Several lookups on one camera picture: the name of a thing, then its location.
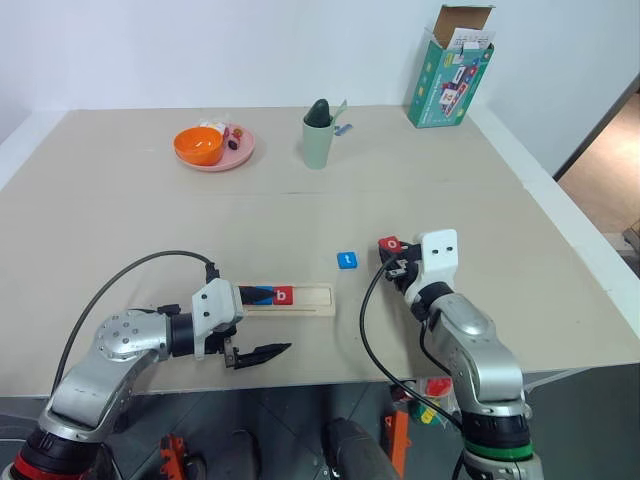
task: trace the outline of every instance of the black cable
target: black cable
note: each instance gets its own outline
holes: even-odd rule
[[[149,260],[153,260],[154,258],[168,257],[172,255],[195,258],[197,260],[204,262],[205,264],[212,263],[207,257],[200,255],[199,253],[188,252],[186,250],[165,250],[163,252],[152,253],[151,255],[147,255],[146,257],[136,260],[130,265],[124,267],[122,270],[116,273],[113,277],[111,277],[111,279],[107,283],[105,283],[102,286],[102,288],[100,288],[100,290],[98,290],[98,292],[93,296],[93,298],[87,304],[87,306],[84,307],[84,310],[80,314],[80,318],[78,318],[78,321],[73,326],[73,329],[69,334],[69,338],[67,339],[67,343],[64,346],[64,350],[62,351],[62,356],[60,357],[60,361],[58,362],[58,369],[56,370],[56,376],[53,380],[53,388],[51,389],[52,394],[55,391],[55,389],[58,388],[58,385],[62,380],[62,375],[64,374],[64,367],[67,363],[67,359],[69,358],[69,354],[71,353],[71,347],[73,347],[73,342],[75,341],[76,336],[80,331],[80,327],[82,327],[82,324],[86,320],[87,316],[89,315],[89,313],[91,312],[95,304],[98,302],[98,300],[100,300],[100,297],[102,297],[102,295],[104,295],[105,292],[109,290],[109,288],[111,288],[113,284],[116,283],[122,276],[124,276],[126,273],[130,272],[137,266],[142,265],[143,263],[148,262]]]
[[[462,470],[462,462],[464,461],[464,450],[460,452],[458,455],[458,461],[456,462],[456,466],[453,467],[453,473],[451,474],[451,480],[458,480],[458,475],[460,475],[460,470]]]
[[[429,350],[427,350],[426,347],[424,346],[424,336],[425,336],[426,333],[427,333],[427,322],[424,321],[424,322],[422,322],[422,326],[420,327],[420,350],[422,350],[422,353],[424,353],[425,356],[429,360],[431,360],[436,367],[438,367],[440,370],[442,370],[448,376],[451,376],[451,370],[449,370],[442,363],[440,363],[438,361],[438,359],[436,359],[433,355],[431,355],[431,353],[429,353]]]
[[[362,306],[360,307],[360,337],[362,338],[362,343],[364,345],[365,350],[369,354],[369,357],[371,358],[371,361],[373,361],[375,366],[378,367],[378,369],[380,369],[380,371],[382,373],[384,373],[385,376],[389,380],[391,380],[394,384],[396,384],[398,387],[400,387],[402,390],[404,390],[408,395],[410,395],[413,398],[415,398],[416,400],[418,400],[420,403],[422,403],[422,404],[426,405],[427,407],[432,408],[433,410],[438,412],[444,418],[449,420],[458,430],[462,431],[462,424],[453,415],[449,414],[447,411],[445,411],[443,408],[439,407],[438,405],[436,405],[435,403],[433,403],[429,399],[424,398],[418,392],[416,392],[415,390],[413,390],[410,387],[407,387],[400,380],[398,380],[396,377],[394,377],[391,374],[391,372],[389,372],[389,370],[387,370],[385,368],[385,366],[382,365],[382,363],[380,363],[380,360],[378,360],[378,358],[373,353],[373,350],[371,350],[371,346],[369,345],[369,341],[367,340],[367,332],[365,331],[365,328],[364,328],[364,319],[365,319],[365,313],[367,311],[367,304],[369,303],[369,297],[371,297],[371,293],[373,292],[373,289],[375,288],[376,284],[378,283],[378,280],[380,280],[380,277],[382,276],[382,274],[384,273],[386,268],[396,258],[397,258],[397,255],[392,255],[387,259],[386,262],[384,262],[382,264],[382,266],[378,269],[378,271],[376,272],[375,276],[371,280],[371,283],[369,284],[369,288],[367,288],[367,292],[364,294],[364,298],[362,299]]]

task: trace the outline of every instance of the floor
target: floor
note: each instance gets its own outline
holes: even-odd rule
[[[601,233],[640,217],[640,94],[631,96],[558,182]]]
[[[545,478],[640,478],[640,366],[589,370],[536,388],[529,395],[531,430]],[[42,400],[0,398],[0,465],[11,461],[34,425]],[[211,466],[238,428],[259,440],[264,480],[328,478],[320,443],[325,420],[343,416],[375,438],[391,408],[382,383],[357,383],[137,397],[129,428],[110,437],[125,478],[158,478],[158,441],[184,436]],[[410,426],[406,480],[448,479],[461,447],[448,428]],[[218,480],[221,477],[210,475]]]

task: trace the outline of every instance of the table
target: table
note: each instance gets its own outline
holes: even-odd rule
[[[143,391],[194,391],[380,380],[358,332],[377,239],[455,228],[456,287],[496,322],[525,371],[640,361],[640,342],[573,249],[470,119],[415,129],[400,107],[350,108],[325,170],[300,158],[301,108],[72,111],[0,191],[0,395],[44,395],[84,305],[116,271],[164,249],[214,259],[233,282],[329,282],[327,318],[250,317],[241,351],[293,346],[245,370],[220,356],[151,368]],[[221,118],[251,129],[252,158],[208,174],[180,164],[176,133]],[[336,253],[360,266],[338,270]],[[96,326],[128,307],[180,303],[203,281],[190,259],[160,259],[122,279],[96,306],[69,365]],[[370,342],[400,377],[436,373],[418,325],[386,284],[369,305]]]

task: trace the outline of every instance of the cardboard box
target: cardboard box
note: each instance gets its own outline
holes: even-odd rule
[[[493,56],[486,49],[446,50],[456,27],[482,30],[493,7],[443,5],[409,107],[418,128],[459,125]]]

